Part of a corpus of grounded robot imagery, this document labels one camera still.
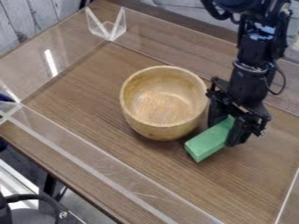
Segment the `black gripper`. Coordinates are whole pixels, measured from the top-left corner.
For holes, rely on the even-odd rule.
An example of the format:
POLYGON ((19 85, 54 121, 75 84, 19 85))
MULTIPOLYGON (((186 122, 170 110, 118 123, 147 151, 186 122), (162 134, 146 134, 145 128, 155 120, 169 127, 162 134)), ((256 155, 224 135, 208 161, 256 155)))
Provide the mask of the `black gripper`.
POLYGON ((212 78, 208 90, 210 98, 209 126, 213 127, 228 118, 232 122, 226 145, 244 144, 252 135, 261 136, 272 121, 264 104, 273 82, 273 65, 250 66, 238 59, 233 62, 230 80, 212 78))

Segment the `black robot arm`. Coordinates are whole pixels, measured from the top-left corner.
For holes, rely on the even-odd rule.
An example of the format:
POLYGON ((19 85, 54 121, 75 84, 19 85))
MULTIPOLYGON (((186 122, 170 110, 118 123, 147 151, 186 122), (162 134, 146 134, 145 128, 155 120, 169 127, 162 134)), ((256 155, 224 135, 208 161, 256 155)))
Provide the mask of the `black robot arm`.
POLYGON ((229 80, 212 78, 209 125, 228 118, 233 126, 225 144, 234 147, 261 136, 272 115, 264 104, 269 95, 281 95, 272 88, 276 75, 284 71, 277 61, 288 48, 293 0, 201 0, 218 20, 238 25, 238 56, 229 80))

